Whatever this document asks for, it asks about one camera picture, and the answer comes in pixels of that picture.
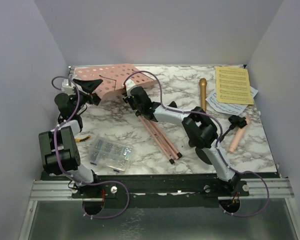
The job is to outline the yellow sheet music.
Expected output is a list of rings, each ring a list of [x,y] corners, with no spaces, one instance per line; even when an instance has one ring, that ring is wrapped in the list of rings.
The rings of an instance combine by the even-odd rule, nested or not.
[[[218,102],[238,105],[252,105],[254,103],[247,69],[216,66],[215,80]]]

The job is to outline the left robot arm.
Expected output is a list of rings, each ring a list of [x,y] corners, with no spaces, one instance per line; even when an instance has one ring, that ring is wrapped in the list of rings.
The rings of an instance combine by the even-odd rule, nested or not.
[[[54,103],[59,110],[57,126],[38,135],[42,166],[46,173],[64,176],[74,181],[78,188],[91,198],[101,191],[98,177],[91,169],[81,164],[75,135],[83,129],[80,109],[85,104],[98,105],[100,97],[94,91],[103,83],[102,79],[70,81],[70,93],[65,89],[57,94]]]

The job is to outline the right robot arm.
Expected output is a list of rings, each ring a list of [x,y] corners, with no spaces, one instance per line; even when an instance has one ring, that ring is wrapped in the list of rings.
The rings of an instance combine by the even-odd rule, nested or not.
[[[189,146],[195,149],[202,161],[214,167],[220,181],[220,191],[226,196],[237,192],[241,177],[230,166],[225,150],[218,143],[218,129],[201,107],[184,111],[177,108],[175,102],[163,107],[160,103],[152,101],[141,86],[128,86],[125,83],[124,88],[124,101],[136,111],[138,117],[142,116],[156,123],[182,126],[187,134]]]

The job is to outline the pink music stand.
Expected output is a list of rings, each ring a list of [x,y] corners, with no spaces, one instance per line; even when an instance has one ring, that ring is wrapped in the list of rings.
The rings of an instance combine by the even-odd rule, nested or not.
[[[102,84],[99,85],[93,92],[101,98],[101,102],[112,97],[125,96],[126,86],[128,85],[125,83],[125,80],[127,79],[132,80],[132,83],[136,86],[143,88],[151,87],[158,83],[153,77],[149,77],[144,73],[141,73],[130,63],[76,67],[73,70],[72,79],[83,81],[102,79]],[[182,157],[180,151],[177,150],[156,123],[149,120],[148,117],[141,116],[140,114],[137,114],[137,117],[171,164]]]

